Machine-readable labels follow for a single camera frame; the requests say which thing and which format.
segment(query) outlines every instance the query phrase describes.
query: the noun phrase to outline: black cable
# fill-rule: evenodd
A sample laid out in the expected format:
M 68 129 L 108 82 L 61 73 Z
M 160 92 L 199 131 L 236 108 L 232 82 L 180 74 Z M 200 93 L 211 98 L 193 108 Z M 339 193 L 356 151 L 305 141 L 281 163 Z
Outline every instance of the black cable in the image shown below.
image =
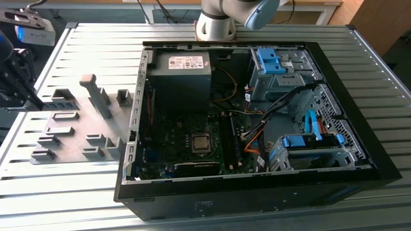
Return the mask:
M 276 24 L 283 24 L 284 22 L 287 22 L 287 24 L 288 24 L 288 23 L 289 23 L 289 20 L 291 20 L 291 18 L 292 18 L 292 16 L 293 16 L 293 12 L 295 12 L 295 0 L 292 0 L 292 10 L 291 10 L 291 14 L 289 14 L 288 19 L 284 20 L 284 21 L 280 22 L 280 23 L 276 23 Z
M 165 20 L 167 20 L 167 23 L 169 23 L 168 21 L 168 18 L 172 19 L 173 23 L 176 23 L 176 19 L 172 17 L 172 15 L 169 14 L 169 11 L 165 9 L 165 7 L 163 6 L 160 0 L 155 0 L 156 3 L 159 4 L 160 8 L 161 8 L 161 12 L 164 14 L 164 17 L 165 17 Z
M 318 84 L 311 83 L 307 84 L 305 86 L 297 87 L 295 89 L 292 89 L 291 91 L 287 92 L 287 94 L 284 94 L 273 103 L 272 105 L 268 107 L 265 113 L 261 115 L 260 118 L 260 123 L 259 125 L 256 125 L 244 135 L 244 137 L 247 138 L 251 134 L 253 134 L 255 132 L 257 132 L 260 129 L 263 129 L 263 125 L 268 123 L 269 121 L 269 117 L 271 115 L 280 110 L 289 102 L 289 100 L 292 99 L 292 97 L 301 91 L 308 90 L 308 89 L 314 89 L 316 88 Z
M 188 13 L 188 10 L 185 10 L 184 15 L 183 15 L 183 17 L 177 20 L 177 22 L 181 21 L 181 20 L 185 18 L 187 13 Z
M 145 13 L 145 10 L 144 10 L 144 8 L 143 8 L 143 5 L 141 5 L 140 0 L 137 0 L 137 3 L 139 3 L 140 8 L 141 8 L 141 10 L 143 10 L 143 14 L 144 14 L 145 22 L 147 22 L 148 24 L 151 24 L 149 19 L 148 19 L 148 16 L 147 16 L 147 13 Z
M 227 98 L 225 97 L 225 91 L 223 91 L 221 95 L 223 95 L 223 99 L 225 99 Z M 225 100 L 224 102 L 228 103 L 228 105 L 232 107 L 233 110 L 237 110 L 237 108 L 235 107 L 235 105 L 231 103 L 229 100 Z
M 32 8 L 36 7 L 36 6 L 43 5 L 45 2 L 47 2 L 47 0 L 40 0 L 40 1 L 35 2 L 35 3 L 32 3 L 32 4 L 28 4 L 27 7 L 25 7 L 25 9 L 27 9 L 27 10 L 28 10 L 28 9 L 32 9 Z
M 264 172 L 265 167 L 268 166 L 268 153 L 265 152 L 265 145 L 264 145 L 264 132 L 261 132 L 259 138 L 257 138 L 257 147 L 259 147 L 259 156 L 264 160 L 264 166 L 257 168 L 257 172 Z

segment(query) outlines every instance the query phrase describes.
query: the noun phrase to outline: wire bundle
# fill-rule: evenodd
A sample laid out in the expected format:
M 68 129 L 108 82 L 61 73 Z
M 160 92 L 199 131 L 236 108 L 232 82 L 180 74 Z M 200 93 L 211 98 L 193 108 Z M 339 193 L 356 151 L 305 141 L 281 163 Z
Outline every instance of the wire bundle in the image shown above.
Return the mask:
M 155 1 L 156 1 L 156 3 L 160 6 L 160 11 L 163 12 L 163 15 L 164 15 L 164 18 L 167 20 L 167 23 L 169 23 L 169 19 L 172 20 L 172 23 L 179 23 L 179 21 L 181 21 L 185 18 L 188 10 L 185 10 L 185 13 L 184 13 L 184 15 L 183 15 L 183 17 L 180 19 L 175 19 L 175 17 L 169 14 L 169 13 L 175 12 L 175 10 L 173 11 L 168 11 L 165 9 L 164 5 L 161 4 L 160 0 L 155 0 Z
M 305 86 L 301 86 L 301 87 L 297 87 L 295 88 L 293 90 L 291 90 L 289 92 L 287 92 L 273 103 L 272 105 L 269 106 L 269 108 L 267 109 L 265 113 L 261 115 L 261 118 L 260 118 L 260 123 L 248 131 L 243 134 L 243 138 L 247 138 L 249 137 L 255 132 L 255 136 L 251 138 L 245 148 L 244 148 L 244 151 L 247 152 L 248 151 L 248 148 L 252 144 L 252 142 L 256 140 L 256 138 L 260 136 L 264 128 L 265 128 L 265 125 L 271 119 L 271 116 L 272 114 L 280 110 L 289 102 L 289 100 L 292 99 L 292 97 L 301 91 L 304 90 L 308 90 L 308 89 L 312 89 L 316 87 L 316 84 L 307 84 Z

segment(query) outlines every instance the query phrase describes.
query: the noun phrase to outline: case label sticker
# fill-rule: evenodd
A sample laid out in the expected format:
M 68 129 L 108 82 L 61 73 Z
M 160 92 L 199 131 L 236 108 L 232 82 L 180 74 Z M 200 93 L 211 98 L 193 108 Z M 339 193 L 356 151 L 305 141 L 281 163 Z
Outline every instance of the case label sticker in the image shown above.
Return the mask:
M 247 102 L 251 102 L 251 94 L 245 94 L 244 97 L 245 97 L 245 101 L 247 101 Z
M 256 160 L 257 160 L 259 165 L 264 167 L 265 161 L 263 160 L 263 158 L 259 156 Z
M 168 69 L 203 69 L 201 56 L 172 56 L 168 59 Z
M 281 62 L 281 66 L 292 66 L 291 62 Z

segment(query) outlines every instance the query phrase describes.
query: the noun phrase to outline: power supply label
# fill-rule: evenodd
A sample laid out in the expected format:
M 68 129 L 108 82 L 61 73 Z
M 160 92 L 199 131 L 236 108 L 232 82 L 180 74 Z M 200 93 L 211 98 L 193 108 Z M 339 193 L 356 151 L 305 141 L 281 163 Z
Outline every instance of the power supply label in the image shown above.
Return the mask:
M 168 69 L 203 69 L 201 56 L 172 56 L 168 59 Z

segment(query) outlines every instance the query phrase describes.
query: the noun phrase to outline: motherboard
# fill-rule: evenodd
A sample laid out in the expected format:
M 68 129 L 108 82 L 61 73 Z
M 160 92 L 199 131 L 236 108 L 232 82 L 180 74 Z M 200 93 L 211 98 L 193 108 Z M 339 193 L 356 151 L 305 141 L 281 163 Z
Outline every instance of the motherboard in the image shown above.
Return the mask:
M 140 177 L 147 180 L 252 172 L 253 157 L 241 154 L 239 142 L 249 125 L 248 116 L 239 113 L 159 118 L 147 129 L 144 164 L 136 168 Z M 227 137 L 237 140 L 232 154 L 224 154 L 229 149 Z

